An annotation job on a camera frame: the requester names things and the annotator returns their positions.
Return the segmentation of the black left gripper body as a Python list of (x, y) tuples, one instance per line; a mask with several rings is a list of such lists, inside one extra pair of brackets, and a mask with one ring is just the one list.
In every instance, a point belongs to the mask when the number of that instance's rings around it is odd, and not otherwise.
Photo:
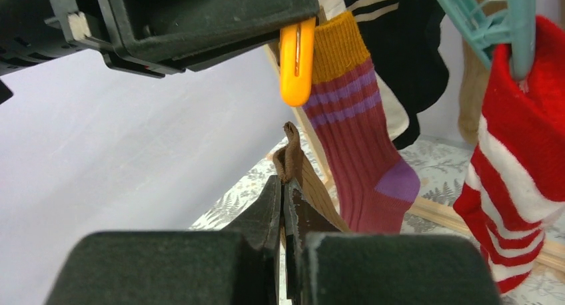
[(148, 77), (202, 71), (318, 10), (318, 0), (1, 0), (1, 74), (85, 49)]

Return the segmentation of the maroon sock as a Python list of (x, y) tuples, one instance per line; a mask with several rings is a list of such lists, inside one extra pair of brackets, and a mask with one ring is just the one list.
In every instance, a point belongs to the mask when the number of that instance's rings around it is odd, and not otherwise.
[(314, 33), (312, 88), (303, 107), (355, 232), (398, 234), (420, 180), (387, 131), (370, 53), (350, 12)]

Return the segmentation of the tan ribbed sock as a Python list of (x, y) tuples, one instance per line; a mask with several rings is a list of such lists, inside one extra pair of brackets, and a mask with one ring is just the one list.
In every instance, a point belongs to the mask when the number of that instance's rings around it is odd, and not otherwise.
[(289, 121), (284, 124), (283, 130), (288, 143), (277, 149), (272, 156), (272, 162), (282, 183), (296, 180), (310, 206), (339, 231), (350, 232), (348, 224), (336, 211), (328, 190), (301, 149), (297, 127)]

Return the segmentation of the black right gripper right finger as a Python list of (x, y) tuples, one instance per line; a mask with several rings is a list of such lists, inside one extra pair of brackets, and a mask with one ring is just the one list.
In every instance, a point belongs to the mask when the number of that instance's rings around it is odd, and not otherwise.
[(338, 228), (306, 199), (297, 180), (282, 186), (282, 219), (286, 256), (286, 295), (293, 304), (301, 303), (301, 253), (309, 232), (337, 232)]

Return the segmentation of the orange clothes peg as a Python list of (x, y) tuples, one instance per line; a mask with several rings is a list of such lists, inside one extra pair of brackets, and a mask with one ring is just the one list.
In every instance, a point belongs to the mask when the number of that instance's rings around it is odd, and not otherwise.
[(286, 26), (280, 34), (280, 94), (291, 107), (303, 106), (310, 96), (316, 18)]

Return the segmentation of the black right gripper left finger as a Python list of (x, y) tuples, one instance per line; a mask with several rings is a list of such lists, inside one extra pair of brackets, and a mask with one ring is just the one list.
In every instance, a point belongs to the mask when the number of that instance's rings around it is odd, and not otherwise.
[(257, 199), (223, 230), (240, 234), (231, 304), (277, 304), (282, 184), (270, 176)]

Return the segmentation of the teal clothes peg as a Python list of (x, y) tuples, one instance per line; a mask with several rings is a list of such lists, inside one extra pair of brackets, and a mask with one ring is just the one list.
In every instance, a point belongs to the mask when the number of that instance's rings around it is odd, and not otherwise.
[(487, 68), (499, 44), (512, 48), (510, 72), (524, 80), (534, 62), (536, 0), (437, 0)]

